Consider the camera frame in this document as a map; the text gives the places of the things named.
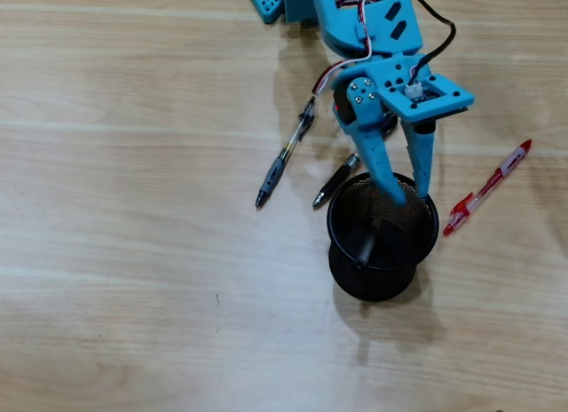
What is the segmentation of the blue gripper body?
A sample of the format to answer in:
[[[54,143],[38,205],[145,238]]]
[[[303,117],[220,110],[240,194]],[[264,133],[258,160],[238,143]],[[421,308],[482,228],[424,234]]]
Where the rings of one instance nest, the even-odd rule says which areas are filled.
[[[342,70],[332,83],[335,116],[343,132],[384,130],[398,122],[404,122],[410,131],[418,135],[425,133],[425,119],[411,122],[406,113],[417,107],[419,96],[417,83],[406,84],[417,70],[416,57],[397,55],[382,59],[372,57]]]

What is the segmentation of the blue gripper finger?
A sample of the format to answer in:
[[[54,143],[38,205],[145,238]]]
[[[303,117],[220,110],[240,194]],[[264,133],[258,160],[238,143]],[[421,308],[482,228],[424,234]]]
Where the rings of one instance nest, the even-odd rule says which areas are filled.
[[[404,205],[405,193],[393,174],[384,144],[386,116],[376,85],[366,77],[355,78],[349,83],[347,99],[355,117],[347,126],[347,134],[351,136],[370,178],[397,205]]]
[[[433,159],[436,123],[434,121],[411,124],[402,122],[407,152],[413,167],[413,177],[419,196],[427,196]]]

